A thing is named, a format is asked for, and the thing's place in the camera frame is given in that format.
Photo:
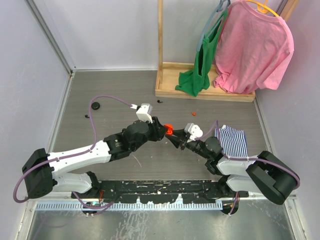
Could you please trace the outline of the orange earbud charging case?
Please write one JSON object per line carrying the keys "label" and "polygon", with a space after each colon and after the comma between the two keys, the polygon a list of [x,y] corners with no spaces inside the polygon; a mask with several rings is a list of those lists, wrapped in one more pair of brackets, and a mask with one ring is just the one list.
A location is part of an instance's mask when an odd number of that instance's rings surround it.
{"label": "orange earbud charging case", "polygon": [[171,124],[165,124],[164,127],[166,128],[166,135],[167,136],[172,136],[173,135],[173,126]]}

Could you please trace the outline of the blue striped cloth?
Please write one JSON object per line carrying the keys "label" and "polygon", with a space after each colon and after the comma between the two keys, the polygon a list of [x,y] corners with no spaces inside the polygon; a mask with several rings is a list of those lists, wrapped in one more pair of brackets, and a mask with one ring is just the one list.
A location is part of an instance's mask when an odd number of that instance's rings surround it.
{"label": "blue striped cloth", "polygon": [[223,125],[215,129],[214,136],[218,138],[225,155],[237,158],[248,156],[247,139],[243,130]]}

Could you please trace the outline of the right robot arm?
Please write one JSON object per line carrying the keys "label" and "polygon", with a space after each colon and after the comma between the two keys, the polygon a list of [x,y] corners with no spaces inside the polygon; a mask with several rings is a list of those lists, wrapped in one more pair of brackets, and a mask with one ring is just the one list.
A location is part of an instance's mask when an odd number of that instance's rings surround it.
{"label": "right robot arm", "polygon": [[264,150],[248,156],[242,130],[224,125],[209,136],[190,123],[184,129],[168,129],[165,136],[176,148],[189,149],[206,159],[207,170],[221,176],[219,191],[225,197],[247,191],[263,194],[274,204],[282,205],[300,186],[298,175],[271,152]]}

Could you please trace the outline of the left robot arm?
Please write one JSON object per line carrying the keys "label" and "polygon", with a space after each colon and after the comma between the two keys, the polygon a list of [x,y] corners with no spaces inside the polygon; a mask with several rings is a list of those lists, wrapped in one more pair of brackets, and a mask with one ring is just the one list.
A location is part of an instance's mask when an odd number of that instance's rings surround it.
{"label": "left robot arm", "polygon": [[136,120],[95,145],[51,153],[37,149],[22,167],[27,197],[38,199],[50,192],[71,191],[95,198],[100,193],[97,177],[93,173],[73,174],[74,170],[126,158],[146,142],[162,140],[166,132],[167,128],[153,117],[151,122]]}

